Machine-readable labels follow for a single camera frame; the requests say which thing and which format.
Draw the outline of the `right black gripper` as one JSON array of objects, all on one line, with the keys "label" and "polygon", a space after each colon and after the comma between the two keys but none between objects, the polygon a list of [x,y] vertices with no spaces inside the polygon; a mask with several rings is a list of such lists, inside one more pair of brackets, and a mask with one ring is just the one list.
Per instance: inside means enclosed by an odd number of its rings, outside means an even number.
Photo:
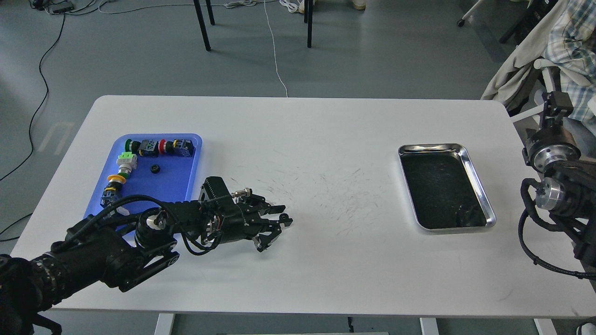
[{"label": "right black gripper", "polygon": [[563,119],[574,110],[568,93],[543,93],[540,129],[526,129],[522,155],[524,163],[543,174],[556,161],[577,161],[581,151],[573,135],[563,127]]}]

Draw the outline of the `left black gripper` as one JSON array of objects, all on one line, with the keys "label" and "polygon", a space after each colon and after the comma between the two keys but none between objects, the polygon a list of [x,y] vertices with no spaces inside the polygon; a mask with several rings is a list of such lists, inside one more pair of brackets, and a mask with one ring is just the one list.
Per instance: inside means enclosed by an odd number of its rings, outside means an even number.
[{"label": "left black gripper", "polygon": [[233,200],[209,200],[208,208],[215,216],[215,223],[207,241],[220,243],[253,240],[258,252],[269,248],[281,235],[279,215],[285,213],[285,205],[273,205],[263,196],[244,188],[233,193]]}]

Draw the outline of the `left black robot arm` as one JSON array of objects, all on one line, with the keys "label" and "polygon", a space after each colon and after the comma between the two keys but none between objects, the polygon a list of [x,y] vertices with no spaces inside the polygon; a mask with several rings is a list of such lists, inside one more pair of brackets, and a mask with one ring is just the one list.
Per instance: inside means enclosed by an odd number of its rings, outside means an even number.
[{"label": "left black robot arm", "polygon": [[42,311],[98,281],[131,290],[177,261],[175,235],[194,256],[240,240],[263,252],[291,223],[283,204],[272,205],[250,188],[231,193],[217,176],[206,178],[198,200],[123,197],[32,260],[1,255],[1,333],[32,335],[39,326],[61,334],[61,325]]}]

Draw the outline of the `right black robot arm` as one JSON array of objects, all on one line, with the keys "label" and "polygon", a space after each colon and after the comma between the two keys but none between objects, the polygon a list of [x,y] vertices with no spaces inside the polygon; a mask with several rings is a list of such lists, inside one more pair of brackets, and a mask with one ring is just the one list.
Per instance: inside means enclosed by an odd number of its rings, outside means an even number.
[{"label": "right black robot arm", "polygon": [[581,160],[572,134],[563,119],[572,112],[567,93],[544,93],[539,129],[530,134],[522,151],[524,163],[542,175],[540,181],[522,180],[520,195],[524,210],[518,236],[524,253],[535,265],[579,279],[595,280],[594,272],[569,271],[536,256],[524,242],[528,218],[550,232],[562,232],[573,242],[575,259],[595,266],[595,163]]}]

